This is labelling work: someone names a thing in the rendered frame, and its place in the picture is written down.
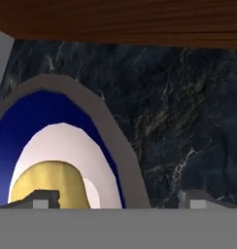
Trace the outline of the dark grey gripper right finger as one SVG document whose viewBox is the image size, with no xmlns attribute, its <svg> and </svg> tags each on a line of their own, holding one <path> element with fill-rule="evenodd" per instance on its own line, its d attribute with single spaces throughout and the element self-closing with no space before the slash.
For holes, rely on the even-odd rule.
<svg viewBox="0 0 237 249">
<path fill-rule="evenodd" d="M 203 190 L 179 191 L 179 207 L 183 209 L 237 208 L 237 205 L 216 200 Z"/>
</svg>

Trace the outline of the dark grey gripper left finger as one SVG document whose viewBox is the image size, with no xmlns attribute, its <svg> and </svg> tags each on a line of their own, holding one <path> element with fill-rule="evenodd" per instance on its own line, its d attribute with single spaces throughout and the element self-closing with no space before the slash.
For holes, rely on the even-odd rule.
<svg viewBox="0 0 237 249">
<path fill-rule="evenodd" d="M 0 209 L 59 209 L 59 190 L 35 190 L 25 198 L 1 205 Z"/>
</svg>

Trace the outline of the yellow potato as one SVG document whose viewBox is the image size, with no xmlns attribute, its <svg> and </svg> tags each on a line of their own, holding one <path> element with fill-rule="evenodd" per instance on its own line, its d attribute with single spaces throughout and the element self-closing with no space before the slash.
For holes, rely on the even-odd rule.
<svg viewBox="0 0 237 249">
<path fill-rule="evenodd" d="M 35 190 L 58 190 L 63 209 L 90 207 L 80 171 L 64 161 L 42 161 L 27 168 L 12 187 L 11 201 L 23 199 Z"/>
</svg>

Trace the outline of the blue bowl with grey rim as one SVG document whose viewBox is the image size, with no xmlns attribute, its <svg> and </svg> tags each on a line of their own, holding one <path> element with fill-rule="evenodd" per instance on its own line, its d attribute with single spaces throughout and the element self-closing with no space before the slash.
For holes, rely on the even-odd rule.
<svg viewBox="0 0 237 249">
<path fill-rule="evenodd" d="M 77 168 L 91 209 L 147 208 L 139 162 L 106 104 L 63 75 L 39 75 L 0 103 L 0 206 L 30 166 Z"/>
</svg>

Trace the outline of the wooden cupboard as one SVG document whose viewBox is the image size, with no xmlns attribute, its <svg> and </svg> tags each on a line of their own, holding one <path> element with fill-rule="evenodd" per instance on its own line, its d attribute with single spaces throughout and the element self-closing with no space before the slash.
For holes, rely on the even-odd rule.
<svg viewBox="0 0 237 249">
<path fill-rule="evenodd" d="M 19 39 L 237 49 L 237 0 L 0 0 Z"/>
</svg>

